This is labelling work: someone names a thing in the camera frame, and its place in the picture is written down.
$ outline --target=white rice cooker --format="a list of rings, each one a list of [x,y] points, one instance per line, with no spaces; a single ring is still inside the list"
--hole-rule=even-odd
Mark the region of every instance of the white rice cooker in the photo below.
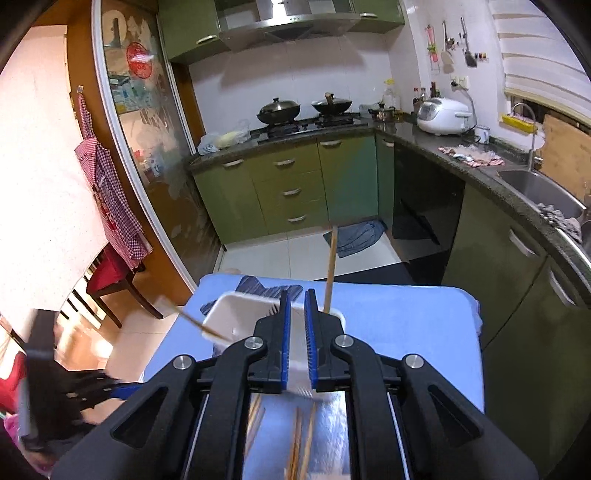
[[[450,98],[430,98],[418,111],[417,125],[430,134],[461,134],[473,127],[472,111]]]

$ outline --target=stove burner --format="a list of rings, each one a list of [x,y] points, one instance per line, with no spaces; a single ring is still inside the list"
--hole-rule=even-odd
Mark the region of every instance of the stove burner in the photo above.
[[[300,131],[298,124],[283,124],[273,125],[267,128],[267,136],[269,138],[280,138],[286,135],[291,135]]]
[[[339,125],[352,125],[355,117],[350,113],[343,115],[320,115],[316,124],[319,127],[338,127]]]

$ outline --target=silver screw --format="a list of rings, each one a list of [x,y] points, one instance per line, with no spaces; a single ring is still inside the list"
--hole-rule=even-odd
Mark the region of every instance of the silver screw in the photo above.
[[[177,370],[186,370],[191,366],[193,360],[188,355],[179,355],[173,361],[173,367]]]
[[[342,348],[347,348],[348,346],[353,345],[353,337],[349,335],[339,335],[335,338],[335,343]]]
[[[420,355],[413,353],[404,360],[410,368],[421,368],[425,364],[425,360]]]
[[[244,340],[244,346],[250,350],[257,350],[262,347],[263,341],[261,337],[248,337]]]

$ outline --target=dark granite countertop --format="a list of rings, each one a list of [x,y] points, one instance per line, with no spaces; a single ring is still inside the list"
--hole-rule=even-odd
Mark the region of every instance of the dark granite countertop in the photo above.
[[[274,151],[281,146],[293,147],[313,141],[330,141],[343,137],[372,134],[379,134],[388,141],[415,150],[457,175],[467,184],[479,189],[481,193],[516,220],[548,252],[575,286],[588,308],[591,308],[591,269],[573,246],[534,209],[492,176],[487,175],[479,168],[468,167],[438,151],[439,147],[455,147],[459,145],[462,143],[459,137],[436,137],[406,122],[382,124],[370,121],[364,125],[347,125],[333,129],[305,132],[276,140],[263,142],[250,140],[244,144],[213,154],[195,155],[187,159],[186,167],[190,173],[194,174],[211,166]],[[511,155],[510,151],[500,151],[499,154],[509,160],[519,160],[520,158],[519,154]]]

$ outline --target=faucet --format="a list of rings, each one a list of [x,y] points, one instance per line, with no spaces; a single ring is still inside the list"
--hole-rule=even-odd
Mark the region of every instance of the faucet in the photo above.
[[[538,131],[538,128],[536,127],[535,123],[536,123],[536,119],[535,119],[535,113],[532,110],[532,108],[527,104],[527,103],[516,103],[515,105],[513,105],[513,108],[511,109],[511,114],[515,113],[515,109],[519,106],[524,106],[526,107],[530,113],[531,113],[531,117],[534,119],[534,131],[531,134],[531,150],[530,150],[530,157],[529,160],[527,162],[527,169],[529,171],[534,171],[534,151],[535,151],[535,134]]]

